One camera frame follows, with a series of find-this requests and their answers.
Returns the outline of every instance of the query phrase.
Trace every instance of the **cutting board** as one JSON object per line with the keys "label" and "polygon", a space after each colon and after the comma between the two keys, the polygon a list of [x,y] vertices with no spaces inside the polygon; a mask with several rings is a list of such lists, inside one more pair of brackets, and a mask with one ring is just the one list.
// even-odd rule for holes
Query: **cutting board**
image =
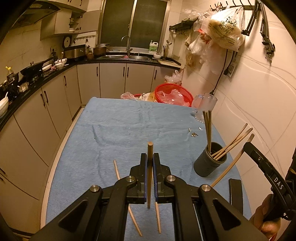
{"label": "cutting board", "polygon": [[172,66],[172,67],[181,68],[180,65],[174,63],[173,61],[158,60],[158,62],[159,62],[160,64],[163,64],[163,65],[168,65],[168,66]]}

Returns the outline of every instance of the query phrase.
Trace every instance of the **blue tablecloth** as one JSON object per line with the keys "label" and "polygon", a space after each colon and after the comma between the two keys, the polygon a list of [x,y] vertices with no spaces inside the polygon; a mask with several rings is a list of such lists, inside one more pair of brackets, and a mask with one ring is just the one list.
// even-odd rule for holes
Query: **blue tablecloth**
{"label": "blue tablecloth", "polygon": [[[189,107],[144,101],[92,98],[76,125],[57,165],[47,205],[46,223],[83,194],[92,184],[102,188],[116,181],[113,160],[116,159],[121,177],[138,165],[141,153],[147,152],[147,142],[154,143],[161,164],[170,167],[172,175],[190,185],[211,184],[230,164],[232,158],[207,177],[198,176],[193,163],[204,150],[205,125],[190,115]],[[198,134],[192,137],[188,128]],[[224,142],[212,128],[212,140]],[[229,200],[228,179],[240,179],[234,166],[215,186],[215,190]],[[249,201],[243,188],[244,216],[251,217]],[[131,205],[143,234],[140,237],[128,214],[125,240],[174,240],[171,204],[160,204],[162,233],[157,231],[155,206]]]}

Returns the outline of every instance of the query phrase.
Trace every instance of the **window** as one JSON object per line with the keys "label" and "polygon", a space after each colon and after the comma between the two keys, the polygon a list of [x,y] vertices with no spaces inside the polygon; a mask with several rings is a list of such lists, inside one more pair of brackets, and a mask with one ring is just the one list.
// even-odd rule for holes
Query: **window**
{"label": "window", "polygon": [[126,47],[131,37],[131,47],[149,48],[151,40],[160,43],[167,1],[164,0],[104,0],[100,43],[111,47]]}

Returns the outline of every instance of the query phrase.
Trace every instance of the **faucet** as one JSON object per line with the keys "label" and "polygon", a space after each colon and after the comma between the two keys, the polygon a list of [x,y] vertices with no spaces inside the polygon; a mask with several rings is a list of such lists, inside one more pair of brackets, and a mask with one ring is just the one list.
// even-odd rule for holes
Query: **faucet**
{"label": "faucet", "polygon": [[127,53],[126,55],[127,55],[127,56],[130,56],[131,51],[133,50],[133,49],[131,49],[131,38],[130,38],[128,35],[125,35],[125,36],[123,36],[123,37],[121,38],[121,41],[123,41],[123,39],[124,39],[125,37],[128,38],[128,47],[126,48],[126,53]]}

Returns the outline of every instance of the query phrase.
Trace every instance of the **metal screw cap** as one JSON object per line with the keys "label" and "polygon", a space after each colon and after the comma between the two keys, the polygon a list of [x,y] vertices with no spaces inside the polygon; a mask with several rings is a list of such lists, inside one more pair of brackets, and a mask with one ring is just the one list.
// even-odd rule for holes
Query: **metal screw cap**
{"label": "metal screw cap", "polygon": [[128,177],[126,177],[126,180],[127,180],[129,183],[131,183],[131,182],[133,182],[133,181],[135,180],[135,177],[134,177],[134,176],[128,176]]}
{"label": "metal screw cap", "polygon": [[207,184],[202,185],[202,190],[204,190],[205,192],[208,192],[209,190],[211,190],[211,187]]}
{"label": "metal screw cap", "polygon": [[173,182],[174,180],[176,180],[176,177],[173,176],[173,175],[168,175],[168,176],[167,176],[167,180],[168,180],[169,182]]}
{"label": "metal screw cap", "polygon": [[89,188],[91,192],[98,192],[100,190],[100,187],[98,185],[91,185]]}

